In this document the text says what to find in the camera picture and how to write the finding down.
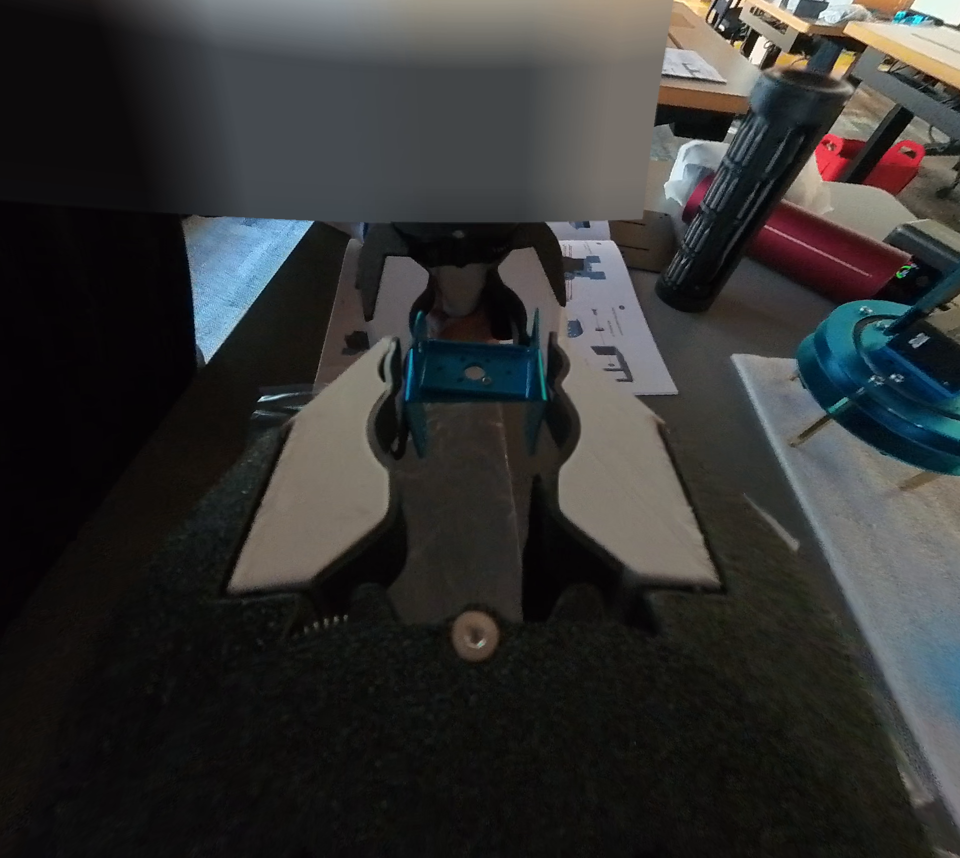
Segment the red cylinder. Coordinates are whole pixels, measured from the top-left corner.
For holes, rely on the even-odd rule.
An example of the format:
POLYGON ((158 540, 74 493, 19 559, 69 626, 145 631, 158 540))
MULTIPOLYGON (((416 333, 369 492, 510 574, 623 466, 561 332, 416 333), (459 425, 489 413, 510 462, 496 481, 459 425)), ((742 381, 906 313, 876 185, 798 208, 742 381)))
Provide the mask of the red cylinder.
POLYGON ((835 304, 872 299, 908 275, 915 260, 886 237, 913 217, 894 195, 870 185, 827 183, 820 216, 778 203, 746 257, 835 304))

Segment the red container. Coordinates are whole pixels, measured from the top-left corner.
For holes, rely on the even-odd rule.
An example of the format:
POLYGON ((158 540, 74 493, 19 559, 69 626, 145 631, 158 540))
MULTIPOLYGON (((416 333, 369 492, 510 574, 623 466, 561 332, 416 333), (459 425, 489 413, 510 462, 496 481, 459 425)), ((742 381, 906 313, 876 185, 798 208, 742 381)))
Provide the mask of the red container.
MULTIPOLYGON (((827 134, 815 150, 815 163, 823 181, 839 182, 866 142, 827 134)), ((919 173, 926 151, 921 144, 901 140, 892 145, 862 182, 892 195, 900 194, 919 173)))

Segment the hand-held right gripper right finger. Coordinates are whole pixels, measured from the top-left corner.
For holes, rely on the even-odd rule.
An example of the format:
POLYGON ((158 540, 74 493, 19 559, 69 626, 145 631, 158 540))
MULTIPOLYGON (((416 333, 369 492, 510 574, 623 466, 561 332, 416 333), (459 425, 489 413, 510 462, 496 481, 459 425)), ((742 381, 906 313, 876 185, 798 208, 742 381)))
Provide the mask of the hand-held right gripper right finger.
POLYGON ((550 334, 544 353, 541 444, 547 503, 559 524, 641 587, 721 588, 662 420, 591 366, 564 333, 550 334))

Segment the wooden table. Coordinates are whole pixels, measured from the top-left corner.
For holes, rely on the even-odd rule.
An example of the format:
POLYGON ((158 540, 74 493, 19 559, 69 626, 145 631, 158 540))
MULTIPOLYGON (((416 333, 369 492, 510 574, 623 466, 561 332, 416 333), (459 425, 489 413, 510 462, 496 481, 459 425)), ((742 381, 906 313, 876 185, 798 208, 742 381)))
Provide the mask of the wooden table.
POLYGON ((931 81, 958 93, 958 30, 934 25, 848 23, 845 33, 864 47, 847 80, 867 87, 892 105, 846 167, 841 182, 863 184, 915 119, 958 141, 958 100, 949 104, 927 87, 927 81, 931 81))
POLYGON ((805 62, 813 72, 832 73, 845 52, 858 55, 863 44, 846 35, 844 25, 822 24, 819 18, 798 17, 784 8, 780 0, 737 0, 740 5, 740 24, 746 35, 739 48, 740 54, 753 61, 753 53, 760 41, 767 48, 759 59, 762 71, 772 69, 784 56, 794 63, 805 62))
POLYGON ((746 113, 757 83, 757 68, 729 42, 721 38, 704 18, 685 4, 674 2, 666 48, 694 50, 726 77, 726 85, 675 81, 661 77, 656 118, 665 123, 678 113, 730 119, 746 113))

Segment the printed paper sheet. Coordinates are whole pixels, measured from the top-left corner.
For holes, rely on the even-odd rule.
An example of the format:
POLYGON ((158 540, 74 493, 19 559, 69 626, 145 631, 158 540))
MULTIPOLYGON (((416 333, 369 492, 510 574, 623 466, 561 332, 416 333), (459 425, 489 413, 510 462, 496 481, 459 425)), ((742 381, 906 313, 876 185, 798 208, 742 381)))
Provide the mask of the printed paper sheet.
POLYGON ((694 50, 666 48, 661 75, 675 81, 726 85, 726 77, 694 50))

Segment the clear plastic bag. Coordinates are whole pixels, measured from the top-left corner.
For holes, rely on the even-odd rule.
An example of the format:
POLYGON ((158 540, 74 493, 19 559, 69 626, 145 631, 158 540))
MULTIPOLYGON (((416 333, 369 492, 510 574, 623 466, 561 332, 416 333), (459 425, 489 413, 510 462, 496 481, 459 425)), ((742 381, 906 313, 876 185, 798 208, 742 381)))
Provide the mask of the clear plastic bag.
POLYGON ((386 526, 342 570, 303 591, 318 615, 344 612, 361 585, 378 585, 402 622, 439 624, 469 608, 522 618, 522 557, 532 463, 521 404, 426 407, 428 444, 402 456, 384 446, 400 429, 396 402, 374 429, 395 501, 386 526))

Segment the white instruction sheet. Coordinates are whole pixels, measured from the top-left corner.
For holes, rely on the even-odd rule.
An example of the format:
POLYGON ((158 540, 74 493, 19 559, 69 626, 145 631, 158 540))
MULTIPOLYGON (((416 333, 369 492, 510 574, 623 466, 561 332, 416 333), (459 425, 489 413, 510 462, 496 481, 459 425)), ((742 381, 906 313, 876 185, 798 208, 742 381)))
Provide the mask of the white instruction sheet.
MULTIPOLYGON (((543 335, 557 333, 565 347, 630 394, 677 394, 617 245, 609 236, 590 240, 568 223, 549 227, 559 236, 563 257, 576 263, 564 276, 563 308, 533 249, 513 251, 499 267, 501 280, 522 300, 528 319, 539 312, 543 335)), ((403 349, 410 345, 409 313, 426 291, 427 271, 405 257, 387 258, 376 313, 366 322, 356 288, 361 249, 356 239, 346 246, 318 362, 318 387, 334 381, 383 336, 400 338, 403 349)))

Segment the white crumpled plastic wrap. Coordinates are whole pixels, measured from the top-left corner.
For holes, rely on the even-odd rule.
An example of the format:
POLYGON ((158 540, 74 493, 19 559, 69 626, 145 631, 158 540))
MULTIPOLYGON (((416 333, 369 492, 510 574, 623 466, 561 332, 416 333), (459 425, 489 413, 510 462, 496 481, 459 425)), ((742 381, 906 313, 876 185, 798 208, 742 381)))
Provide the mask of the white crumpled plastic wrap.
MULTIPOLYGON (((684 144, 663 186, 666 213, 678 218, 699 181, 713 174, 726 156, 729 146, 724 143, 691 141, 684 144)), ((811 157, 798 177, 784 193, 783 201, 818 216, 833 210, 831 186, 825 182, 811 157)))

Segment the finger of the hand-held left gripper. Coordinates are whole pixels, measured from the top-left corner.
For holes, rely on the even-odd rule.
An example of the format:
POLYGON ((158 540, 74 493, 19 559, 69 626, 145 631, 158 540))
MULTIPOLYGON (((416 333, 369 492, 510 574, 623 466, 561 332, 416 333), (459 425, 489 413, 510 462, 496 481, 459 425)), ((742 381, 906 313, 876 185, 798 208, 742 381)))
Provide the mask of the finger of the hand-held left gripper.
POLYGON ((480 309, 486 323, 482 340, 527 340, 538 318, 539 333, 551 331, 551 286, 537 255, 507 255, 485 272, 480 309))
POLYGON ((395 337, 402 347, 411 344, 411 320, 418 310, 433 306, 430 274, 409 257, 385 259, 378 289, 378 339, 395 337))

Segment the blue metal bracket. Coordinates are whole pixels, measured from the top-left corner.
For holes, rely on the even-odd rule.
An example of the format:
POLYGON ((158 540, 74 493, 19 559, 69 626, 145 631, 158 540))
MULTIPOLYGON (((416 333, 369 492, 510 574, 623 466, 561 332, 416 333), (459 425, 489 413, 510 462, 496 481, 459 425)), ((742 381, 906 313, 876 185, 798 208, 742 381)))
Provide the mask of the blue metal bracket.
POLYGON ((524 434, 534 455, 549 402, 539 310, 516 342, 433 338, 426 316, 414 320, 403 378, 403 415, 418 457, 426 456, 426 407, 441 404, 522 404, 524 434))

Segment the grey desk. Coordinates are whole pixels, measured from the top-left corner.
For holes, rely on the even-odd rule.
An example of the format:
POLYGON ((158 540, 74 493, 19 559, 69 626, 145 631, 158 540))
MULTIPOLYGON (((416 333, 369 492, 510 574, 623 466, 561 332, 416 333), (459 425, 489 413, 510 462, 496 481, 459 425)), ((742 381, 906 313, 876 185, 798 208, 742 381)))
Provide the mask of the grey desk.
POLYGON ((473 666, 381 589, 307 631, 302 597, 220 589, 283 442, 262 430, 118 614, 22 856, 932 856, 846 630, 730 489, 786 487, 721 360, 812 324, 774 278, 738 272, 714 321, 640 286, 723 592, 507 623, 473 666))

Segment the cardboard box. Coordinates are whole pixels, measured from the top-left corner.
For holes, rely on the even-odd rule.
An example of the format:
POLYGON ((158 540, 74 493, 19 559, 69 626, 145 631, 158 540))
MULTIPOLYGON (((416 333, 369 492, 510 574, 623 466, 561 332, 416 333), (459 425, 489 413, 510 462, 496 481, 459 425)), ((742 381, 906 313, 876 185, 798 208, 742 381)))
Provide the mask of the cardboard box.
POLYGON ((659 274, 677 251, 674 222, 664 212, 644 211, 637 220, 611 221, 608 230, 630 270, 659 274))

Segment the white foam sheet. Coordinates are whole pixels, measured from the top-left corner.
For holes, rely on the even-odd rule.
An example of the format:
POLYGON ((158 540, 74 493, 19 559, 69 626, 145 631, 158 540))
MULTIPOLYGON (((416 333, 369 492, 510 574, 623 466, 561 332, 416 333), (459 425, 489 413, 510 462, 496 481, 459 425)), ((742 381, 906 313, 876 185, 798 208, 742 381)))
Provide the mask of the white foam sheet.
POLYGON ((958 478, 916 471, 828 423, 795 362, 732 355, 776 460, 894 702, 954 816, 959 808, 958 478))

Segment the small white strip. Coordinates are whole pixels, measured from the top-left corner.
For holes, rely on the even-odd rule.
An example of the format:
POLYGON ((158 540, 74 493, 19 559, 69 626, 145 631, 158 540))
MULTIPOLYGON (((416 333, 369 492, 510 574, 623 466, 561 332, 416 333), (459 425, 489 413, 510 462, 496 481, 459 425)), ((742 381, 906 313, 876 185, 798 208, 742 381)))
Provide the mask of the small white strip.
POLYGON ((750 508, 762 519, 762 521, 786 544, 793 553, 798 553, 800 549, 799 540, 782 525, 770 512, 758 504, 751 496, 744 493, 744 500, 750 508))

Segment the blue toy robot arm base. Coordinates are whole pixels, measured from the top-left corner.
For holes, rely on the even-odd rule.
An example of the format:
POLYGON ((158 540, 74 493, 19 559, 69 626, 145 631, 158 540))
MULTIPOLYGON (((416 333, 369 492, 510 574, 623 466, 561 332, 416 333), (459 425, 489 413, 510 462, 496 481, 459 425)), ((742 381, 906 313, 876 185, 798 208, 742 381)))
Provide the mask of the blue toy robot arm base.
POLYGON ((834 423, 918 469, 911 490, 959 474, 959 277, 906 306, 873 299, 837 308, 799 345, 796 379, 822 408, 797 447, 834 423))

